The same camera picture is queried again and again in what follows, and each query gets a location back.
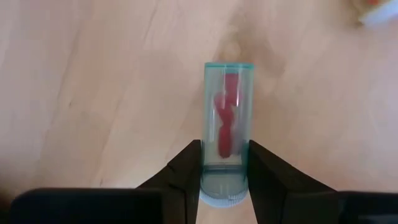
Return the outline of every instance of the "blurred object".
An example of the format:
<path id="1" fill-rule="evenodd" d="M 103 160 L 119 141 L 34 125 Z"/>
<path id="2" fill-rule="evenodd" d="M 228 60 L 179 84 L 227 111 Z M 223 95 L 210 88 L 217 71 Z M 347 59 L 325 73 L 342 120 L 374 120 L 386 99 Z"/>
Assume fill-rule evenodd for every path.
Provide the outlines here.
<path id="1" fill-rule="evenodd" d="M 360 16 L 359 21 L 370 26 L 387 21 L 398 15 L 397 0 L 353 0 Z"/>

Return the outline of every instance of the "wooden table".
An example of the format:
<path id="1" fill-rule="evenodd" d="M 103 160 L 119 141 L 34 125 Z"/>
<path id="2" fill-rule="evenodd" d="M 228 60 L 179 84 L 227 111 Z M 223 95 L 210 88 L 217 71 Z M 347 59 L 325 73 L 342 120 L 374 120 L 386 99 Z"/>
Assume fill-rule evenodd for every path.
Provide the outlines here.
<path id="1" fill-rule="evenodd" d="M 135 187 L 201 138 L 203 64 L 256 64 L 252 138 L 345 190 L 397 191 L 398 21 L 347 1 L 0 1 L 0 192 Z M 255 223 L 250 199 L 198 223 Z"/>

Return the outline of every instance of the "red object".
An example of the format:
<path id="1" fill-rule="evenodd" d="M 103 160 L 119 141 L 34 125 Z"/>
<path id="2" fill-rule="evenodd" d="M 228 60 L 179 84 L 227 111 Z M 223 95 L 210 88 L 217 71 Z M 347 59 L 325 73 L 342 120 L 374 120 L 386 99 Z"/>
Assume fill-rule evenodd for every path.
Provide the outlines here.
<path id="1" fill-rule="evenodd" d="M 228 158 L 231 155 L 231 147 L 231 127 L 223 125 L 218 131 L 218 154 L 224 159 Z"/>
<path id="2" fill-rule="evenodd" d="M 225 92 L 217 93 L 214 104 L 220 120 L 223 122 L 218 131 L 218 154 L 222 158 L 228 158 L 232 150 L 231 127 L 234 123 L 234 111 L 232 106 L 238 105 L 238 81 L 239 76 L 235 73 L 225 75 Z"/>

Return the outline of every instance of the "light wood floor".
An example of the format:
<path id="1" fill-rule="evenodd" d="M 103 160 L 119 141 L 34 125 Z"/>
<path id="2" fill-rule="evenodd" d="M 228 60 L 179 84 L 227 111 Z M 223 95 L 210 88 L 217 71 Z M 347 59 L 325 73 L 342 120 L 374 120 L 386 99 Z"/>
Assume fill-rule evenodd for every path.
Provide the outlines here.
<path id="1" fill-rule="evenodd" d="M 0 193 L 139 185 L 201 138 L 203 64 L 231 40 L 257 66 L 253 139 L 336 189 L 398 191 L 397 37 L 343 0 L 1 0 Z M 249 198 L 200 204 L 243 222 Z"/>

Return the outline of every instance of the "transparent vial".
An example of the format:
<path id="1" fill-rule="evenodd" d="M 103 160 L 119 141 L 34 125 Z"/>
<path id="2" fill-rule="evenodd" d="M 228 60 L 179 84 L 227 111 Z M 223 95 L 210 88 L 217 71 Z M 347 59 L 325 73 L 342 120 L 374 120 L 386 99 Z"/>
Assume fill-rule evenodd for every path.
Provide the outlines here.
<path id="1" fill-rule="evenodd" d="M 200 198 L 232 207 L 248 192 L 254 65 L 206 63 Z"/>

